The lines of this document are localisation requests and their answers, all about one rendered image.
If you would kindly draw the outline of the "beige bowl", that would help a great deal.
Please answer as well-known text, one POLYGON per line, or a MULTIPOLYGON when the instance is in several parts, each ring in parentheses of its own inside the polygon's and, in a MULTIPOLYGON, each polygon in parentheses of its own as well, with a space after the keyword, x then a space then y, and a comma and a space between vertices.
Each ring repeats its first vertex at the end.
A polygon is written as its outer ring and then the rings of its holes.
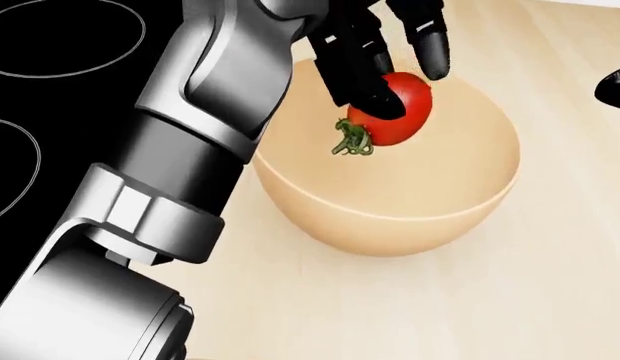
POLYGON ((261 185, 314 239, 353 254, 397 257, 463 236, 519 175, 511 120, 458 76, 432 86, 431 116, 413 137, 372 155, 335 155, 336 107, 313 62, 294 66, 285 101, 253 158, 261 185))

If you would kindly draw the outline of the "black induction cooktop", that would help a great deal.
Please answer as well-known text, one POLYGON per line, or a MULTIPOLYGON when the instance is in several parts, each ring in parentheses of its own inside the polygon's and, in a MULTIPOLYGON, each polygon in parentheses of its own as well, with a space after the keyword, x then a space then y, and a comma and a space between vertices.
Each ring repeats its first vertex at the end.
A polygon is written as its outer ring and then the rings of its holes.
POLYGON ((51 229, 182 20, 182 0, 0 0, 0 236, 51 229))

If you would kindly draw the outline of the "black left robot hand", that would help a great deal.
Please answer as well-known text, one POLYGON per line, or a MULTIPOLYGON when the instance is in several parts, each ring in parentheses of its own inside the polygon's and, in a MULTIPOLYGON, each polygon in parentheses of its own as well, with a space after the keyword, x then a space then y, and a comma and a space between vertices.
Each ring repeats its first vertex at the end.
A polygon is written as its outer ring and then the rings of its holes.
MULTIPOLYGON (((394 65, 381 21, 370 6, 381 0, 329 0, 329 12, 308 35, 314 61, 334 104, 346 104, 382 120, 405 116, 398 94, 383 78, 394 65)), ((444 0, 383 0, 403 24, 408 44, 429 80, 450 71, 444 0)))

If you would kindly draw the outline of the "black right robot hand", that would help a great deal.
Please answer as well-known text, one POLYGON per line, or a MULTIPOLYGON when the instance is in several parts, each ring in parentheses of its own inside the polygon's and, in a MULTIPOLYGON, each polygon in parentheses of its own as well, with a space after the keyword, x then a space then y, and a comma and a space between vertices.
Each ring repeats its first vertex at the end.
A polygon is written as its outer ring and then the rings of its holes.
POLYGON ((603 104, 620 109, 620 68, 600 80, 594 97, 603 104))

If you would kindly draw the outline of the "red tomato with green stem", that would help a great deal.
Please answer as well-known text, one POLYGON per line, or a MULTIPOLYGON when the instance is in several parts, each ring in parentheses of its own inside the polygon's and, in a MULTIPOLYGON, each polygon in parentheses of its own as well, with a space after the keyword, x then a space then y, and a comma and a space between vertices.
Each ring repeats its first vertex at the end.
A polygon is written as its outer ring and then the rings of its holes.
POLYGON ((401 99, 405 115, 383 120, 349 106, 346 117, 335 124, 343 138, 331 150, 333 155, 371 155, 377 146, 398 145, 416 134, 429 118, 433 97, 424 80, 408 72, 385 74, 383 78, 401 99))

